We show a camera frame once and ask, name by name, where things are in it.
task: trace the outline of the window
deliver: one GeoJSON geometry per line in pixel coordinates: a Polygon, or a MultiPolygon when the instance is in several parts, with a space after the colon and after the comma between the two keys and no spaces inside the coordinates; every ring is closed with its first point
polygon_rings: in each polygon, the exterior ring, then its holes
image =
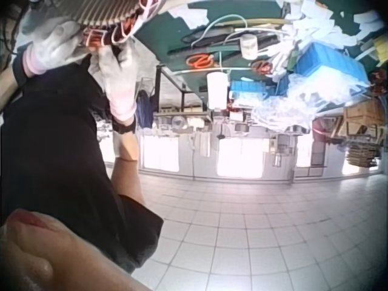
{"type": "Polygon", "coordinates": [[[343,175],[353,175],[360,172],[360,167],[350,165],[347,159],[345,158],[344,166],[342,168],[342,174],[343,175]]]}
{"type": "Polygon", "coordinates": [[[146,135],[143,137],[144,167],[168,172],[179,171],[178,138],[146,135]]]}
{"type": "Polygon", "coordinates": [[[217,174],[233,178],[260,178],[263,174],[263,139],[227,138],[219,141],[217,174]]]}
{"type": "Polygon", "coordinates": [[[379,159],[376,159],[376,164],[377,164],[376,167],[369,168],[370,172],[372,172],[372,171],[379,171],[379,166],[380,166],[380,160],[379,159]]]}
{"type": "Polygon", "coordinates": [[[311,154],[313,147],[313,134],[302,135],[298,137],[298,159],[296,160],[297,167],[310,167],[311,154]]]}

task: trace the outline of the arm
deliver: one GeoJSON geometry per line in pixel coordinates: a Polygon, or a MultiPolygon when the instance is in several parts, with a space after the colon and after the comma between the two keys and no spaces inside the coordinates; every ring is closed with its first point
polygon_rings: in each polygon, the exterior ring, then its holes
{"type": "MultiPolygon", "coordinates": [[[[133,118],[122,122],[125,126],[132,124],[133,118]]],[[[113,133],[113,145],[115,148],[116,161],[112,173],[113,188],[119,195],[127,196],[145,205],[141,192],[138,161],[139,144],[137,137],[132,133],[113,133]]]]}
{"type": "Polygon", "coordinates": [[[13,74],[13,69],[12,67],[9,67],[0,75],[0,112],[3,111],[12,94],[14,94],[17,89],[18,83],[13,74]]]}

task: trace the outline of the plastic bag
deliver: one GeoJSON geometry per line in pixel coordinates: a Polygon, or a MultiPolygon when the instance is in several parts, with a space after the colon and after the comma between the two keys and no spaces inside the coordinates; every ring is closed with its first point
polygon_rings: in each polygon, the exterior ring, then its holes
{"type": "Polygon", "coordinates": [[[326,102],[341,105],[352,101],[357,93],[363,92],[369,85],[338,70],[322,66],[314,74],[304,77],[289,75],[288,97],[304,95],[306,101],[310,96],[318,95],[326,102]]]}
{"type": "Polygon", "coordinates": [[[311,129],[315,115],[327,104],[317,95],[308,101],[303,96],[274,96],[255,107],[251,117],[258,125],[276,132],[285,132],[293,125],[311,129]]]}

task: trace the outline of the white cable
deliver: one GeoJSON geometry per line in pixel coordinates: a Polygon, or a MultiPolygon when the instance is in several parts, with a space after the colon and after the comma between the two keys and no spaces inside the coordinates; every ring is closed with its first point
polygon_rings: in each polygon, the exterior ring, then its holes
{"type": "Polygon", "coordinates": [[[202,40],[204,39],[206,33],[213,27],[213,25],[215,25],[215,24],[216,24],[217,22],[219,22],[220,20],[223,20],[223,19],[225,19],[225,18],[230,18],[230,17],[237,17],[237,18],[242,19],[242,20],[244,21],[244,23],[245,23],[245,28],[248,28],[248,22],[247,22],[246,19],[243,18],[241,15],[238,15],[238,14],[229,14],[229,15],[225,15],[225,16],[223,16],[223,17],[220,17],[220,18],[214,20],[214,21],[213,21],[213,22],[205,29],[205,31],[204,31],[204,33],[202,34],[202,36],[201,36],[199,39],[197,39],[196,41],[193,41],[193,42],[192,42],[191,47],[193,48],[194,45],[195,45],[197,42],[202,41],[202,40]]]}

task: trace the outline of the black shirt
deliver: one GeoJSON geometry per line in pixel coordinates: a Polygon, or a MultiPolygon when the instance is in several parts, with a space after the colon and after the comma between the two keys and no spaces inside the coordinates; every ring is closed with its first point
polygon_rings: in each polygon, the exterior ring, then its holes
{"type": "Polygon", "coordinates": [[[51,215],[132,273],[156,250],[163,220],[114,191],[89,111],[96,92],[70,65],[30,80],[6,108],[1,222],[16,209],[51,215]]]}

